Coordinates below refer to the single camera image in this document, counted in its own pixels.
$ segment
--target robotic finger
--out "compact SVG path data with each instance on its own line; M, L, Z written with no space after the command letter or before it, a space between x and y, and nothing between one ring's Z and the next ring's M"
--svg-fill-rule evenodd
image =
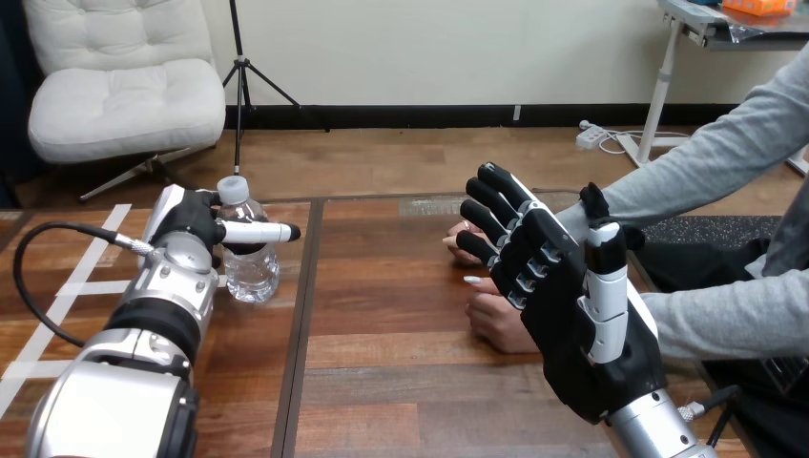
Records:
M461 204L461 216L483 230L484 234L496 247L501 247L508 239L508 231L488 208L474 200L465 200Z
M523 226L514 229L508 243L500 250L500 264L498 275L507 277L526 295L532 293L536 283L546 275L547 267L538 264L531 255L530 242L525 237Z
M224 229L222 243L283 243L301 238L301 229L283 222L235 222L217 219Z
M506 265L503 262L496 262L491 268L491 280L494 281L497 290L508 300L512 307L523 310L526 308L529 292L505 270Z
M517 213L525 213L530 202L539 201L519 179L493 162L487 162L478 168L478 178L502 194Z
M459 232L455 240L458 243L458 248L481 260L481 263L489 269L498 259L497 248L491 246L491 243L486 239L478 237L469 231Z
M211 191L210 189L197 189L196 193L201 195L203 201L210 207L219 207L222 204L218 191Z
M506 200L502 194L498 193L478 178L470 178L469 181L467 181L467 194L488 207L492 215L509 231L514 228L517 221L522 217L522 215L511 207L511 204L508 203L508 200Z
M563 258L581 258L578 243L559 225L547 207L532 204L521 221L531 245L532 255L537 260L556 264Z

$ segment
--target power strip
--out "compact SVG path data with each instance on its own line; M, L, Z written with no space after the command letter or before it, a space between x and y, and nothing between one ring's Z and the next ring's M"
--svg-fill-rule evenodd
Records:
M607 131L594 124L591 124L586 131L576 136L576 148L586 150L597 148L598 144L606 136Z

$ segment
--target tripod stand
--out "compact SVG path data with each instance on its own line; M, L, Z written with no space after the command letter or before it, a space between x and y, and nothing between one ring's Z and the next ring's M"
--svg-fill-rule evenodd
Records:
M250 59L244 56L244 50L241 47L241 31L239 30L239 14L236 11L236 0L230 0L230 17L231 21L233 22L233 35L236 38L236 54L238 55L236 60L233 61L233 68L230 69L230 72L225 77L222 86L227 86L227 83L230 82L230 79L233 77L236 72L239 73L237 78L239 79L239 88L238 88L238 95L237 95L237 114L236 114L236 156L234 157L234 164L233 164L233 175L239 174L239 154L241 150L241 136L244 135L244 129L241 127L242 123L242 111L246 108L247 112L245 113L245 117L250 114L250 112L254 111L256 107L250 103L250 90L247 87L247 70L251 70L253 73L256 74L259 78L263 79L265 83L269 84L277 93L281 94L283 98L287 99L289 103L291 103L299 113L306 115L303 107L300 103L298 103L294 98L289 96L289 94L285 93L281 88L279 88L276 83L272 82L270 78L264 76L264 73L260 72L252 63L250 63ZM327 133L330 131L327 127L324 127L322 123L314 119L315 123L321 128L326 131Z

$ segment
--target wooden floor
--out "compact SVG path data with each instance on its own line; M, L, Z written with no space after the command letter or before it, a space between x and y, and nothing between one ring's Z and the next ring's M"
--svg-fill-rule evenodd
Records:
M461 192L478 165L491 160L528 186L579 190L606 186L634 170L626 156L576 151L575 128L247 131L241 167L257 199ZM213 189L233 171L234 133L216 148L177 162L179 173ZM126 170L131 159L63 167L18 188L30 207L79 205L76 197ZM801 177L779 166L701 215L780 215ZM164 183L141 177L93 199L88 208L118 202L151 207Z

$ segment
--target gray long-sleeve shirt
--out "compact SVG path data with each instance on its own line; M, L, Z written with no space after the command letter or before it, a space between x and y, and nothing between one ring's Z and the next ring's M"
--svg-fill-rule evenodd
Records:
M767 84L689 141L604 190L611 216L651 224L724 198L809 144L809 46ZM642 295L660 349L677 358L809 354L809 181L804 181L754 280ZM578 240L581 204L558 215Z

